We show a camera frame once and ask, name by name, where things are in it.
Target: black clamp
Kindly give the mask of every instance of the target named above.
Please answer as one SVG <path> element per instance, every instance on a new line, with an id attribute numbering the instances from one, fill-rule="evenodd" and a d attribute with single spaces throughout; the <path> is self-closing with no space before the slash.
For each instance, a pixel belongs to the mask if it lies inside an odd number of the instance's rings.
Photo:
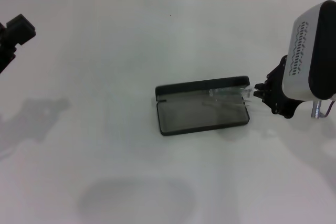
<path id="1" fill-rule="evenodd" d="M 282 79 L 285 71 L 287 55 L 283 56 L 280 64 L 267 75 L 265 83 L 255 85 L 258 91 L 254 96 L 261 98 L 262 102 L 272 109 L 273 114 L 283 115 L 285 118 L 292 118 L 296 108 L 303 101 L 290 99 L 282 91 Z"/>
<path id="2" fill-rule="evenodd" d="M 22 14 L 6 26 L 0 23 L 0 73 L 14 60 L 15 46 L 22 46 L 36 35 L 35 27 Z"/>

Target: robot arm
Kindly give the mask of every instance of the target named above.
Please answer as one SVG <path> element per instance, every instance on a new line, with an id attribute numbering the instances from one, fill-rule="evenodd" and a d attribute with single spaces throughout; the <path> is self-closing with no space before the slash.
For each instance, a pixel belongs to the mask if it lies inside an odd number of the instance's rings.
<path id="1" fill-rule="evenodd" d="M 336 94 L 335 66 L 336 2 L 325 1 L 295 21 L 288 55 L 255 86 L 254 96 L 285 118 L 304 101 L 314 101 L 312 117 L 318 118 L 321 100 Z"/>

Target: white table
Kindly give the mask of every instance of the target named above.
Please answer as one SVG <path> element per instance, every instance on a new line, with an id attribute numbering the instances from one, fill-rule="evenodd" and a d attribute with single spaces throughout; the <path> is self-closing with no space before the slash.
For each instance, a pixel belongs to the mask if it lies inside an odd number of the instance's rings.
<path id="1" fill-rule="evenodd" d="M 322 1 L 0 0 L 37 31 L 0 75 L 0 222 L 335 223 L 335 111 L 162 137 L 153 104 L 162 84 L 263 82 Z"/>

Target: metal rod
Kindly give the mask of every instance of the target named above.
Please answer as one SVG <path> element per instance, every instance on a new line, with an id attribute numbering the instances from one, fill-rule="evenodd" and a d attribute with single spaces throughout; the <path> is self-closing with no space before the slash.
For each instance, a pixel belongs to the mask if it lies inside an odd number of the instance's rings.
<path id="1" fill-rule="evenodd" d="M 321 116 L 321 104 L 322 104 L 322 101 L 313 101 L 313 109 L 311 110 L 311 118 L 320 118 Z"/>

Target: ventilation grille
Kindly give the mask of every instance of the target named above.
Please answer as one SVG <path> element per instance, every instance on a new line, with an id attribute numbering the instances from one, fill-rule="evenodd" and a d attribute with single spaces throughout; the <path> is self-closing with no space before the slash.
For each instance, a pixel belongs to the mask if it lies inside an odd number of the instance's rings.
<path id="1" fill-rule="evenodd" d="M 295 38 L 295 46 L 292 55 L 292 62 L 290 64 L 289 75 L 294 76 L 299 74 L 301 71 L 302 57 L 305 54 L 305 42 L 307 40 L 307 31 L 308 31 L 308 23 L 302 22 L 297 30 L 296 38 Z"/>

